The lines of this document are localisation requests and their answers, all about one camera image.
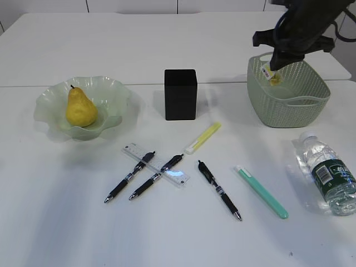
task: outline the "green glass bowl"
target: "green glass bowl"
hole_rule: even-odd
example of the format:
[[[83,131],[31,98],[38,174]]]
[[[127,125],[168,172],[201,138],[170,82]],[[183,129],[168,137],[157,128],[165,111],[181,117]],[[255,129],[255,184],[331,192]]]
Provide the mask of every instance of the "green glass bowl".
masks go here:
[[[71,85],[80,87],[98,109],[98,119],[87,127],[72,126],[66,119]],[[105,76],[74,77],[51,86],[36,99],[34,119],[74,139],[88,140],[120,124],[127,110],[130,91],[119,81]]]

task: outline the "pen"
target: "pen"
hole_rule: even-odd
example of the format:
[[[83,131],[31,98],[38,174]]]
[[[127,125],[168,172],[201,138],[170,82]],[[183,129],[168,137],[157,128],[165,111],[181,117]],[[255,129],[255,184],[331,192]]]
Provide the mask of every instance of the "pen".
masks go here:
[[[129,200],[137,198],[139,195],[141,195],[143,192],[146,191],[151,185],[153,185],[156,181],[158,181],[161,178],[161,175],[175,166],[178,162],[180,162],[183,159],[183,154],[182,155],[176,155],[174,156],[169,162],[164,164],[164,166],[161,168],[160,172],[157,172],[154,174],[151,178],[149,178],[143,185],[141,185],[139,188],[135,190],[135,192],[132,193],[132,195],[129,197]]]
[[[228,195],[225,193],[224,189],[222,189],[221,186],[219,186],[216,183],[216,180],[212,173],[209,171],[209,169],[206,167],[204,162],[199,160],[199,165],[198,165],[199,171],[205,176],[207,179],[208,183],[212,184],[213,187],[215,187],[216,192],[220,195],[221,199],[225,203],[225,205],[229,208],[231,213],[240,221],[242,221],[242,217],[238,211],[238,209],[235,207],[234,203],[230,200]]]
[[[149,163],[149,161],[154,157],[154,155],[155,155],[155,151],[147,153],[142,158],[142,161],[140,161],[133,168],[134,171],[126,175],[126,177],[108,194],[104,203],[111,201],[115,196],[117,196],[117,194],[120,193],[120,191],[128,184],[128,182],[130,182],[130,180],[134,177],[134,175],[139,171],[141,171],[146,166],[145,163]]]
[[[235,170],[244,178],[244,180],[259,194],[260,197],[274,210],[281,218],[287,219],[288,212],[282,205],[253,177],[245,168],[237,165]]]

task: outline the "green plastic basket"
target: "green plastic basket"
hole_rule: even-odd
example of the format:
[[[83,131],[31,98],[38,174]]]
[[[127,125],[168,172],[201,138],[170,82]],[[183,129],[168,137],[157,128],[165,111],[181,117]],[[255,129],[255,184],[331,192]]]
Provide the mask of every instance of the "green plastic basket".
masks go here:
[[[261,72],[263,56],[249,60],[247,87],[251,103],[261,121],[276,128],[304,127],[313,122],[330,98],[330,90],[305,61],[282,69],[281,84],[272,86]]]

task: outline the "ruler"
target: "ruler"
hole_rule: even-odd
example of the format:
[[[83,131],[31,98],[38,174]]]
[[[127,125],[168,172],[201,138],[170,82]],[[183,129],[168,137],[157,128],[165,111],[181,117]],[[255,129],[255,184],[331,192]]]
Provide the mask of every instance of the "ruler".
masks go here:
[[[132,158],[134,158],[137,161],[142,161],[142,158],[149,152],[142,147],[140,147],[137,144],[131,143],[127,146],[125,146],[122,151]],[[164,164],[166,164],[169,160],[163,160],[157,157],[155,155],[150,162],[144,162],[147,167],[149,167],[152,171],[156,173],[161,173],[161,168],[163,167]],[[174,184],[182,186],[184,185],[187,180],[189,179],[189,176],[186,175],[184,172],[179,171],[179,170],[168,170],[163,173],[164,177],[168,178],[170,181],[172,181]]]

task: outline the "white table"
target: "white table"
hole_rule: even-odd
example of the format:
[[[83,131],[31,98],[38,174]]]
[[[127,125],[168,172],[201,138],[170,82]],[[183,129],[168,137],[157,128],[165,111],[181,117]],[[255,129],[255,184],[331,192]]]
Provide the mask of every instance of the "white table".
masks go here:
[[[195,121],[163,118],[163,86],[133,91],[123,123],[92,141],[46,133],[34,122],[44,87],[0,88],[0,266],[288,266],[354,267],[356,215],[315,208],[291,140],[315,130],[356,173],[356,83],[330,81],[332,97],[308,127],[276,129],[255,114],[244,83],[199,85]],[[117,198],[105,197],[136,163],[120,150],[130,142],[168,159],[213,121],[222,123],[177,168],[191,176],[178,189],[162,179],[142,196],[129,195],[152,172],[142,171]],[[197,170],[203,160],[239,208],[238,222]],[[233,174],[244,165],[285,206],[278,218]]]
[[[0,86],[50,86],[105,75],[127,85],[162,84],[164,69],[194,68],[198,82],[245,82],[255,31],[282,12],[124,15],[25,14],[0,38]],[[350,73],[328,53],[306,60],[324,80]]]

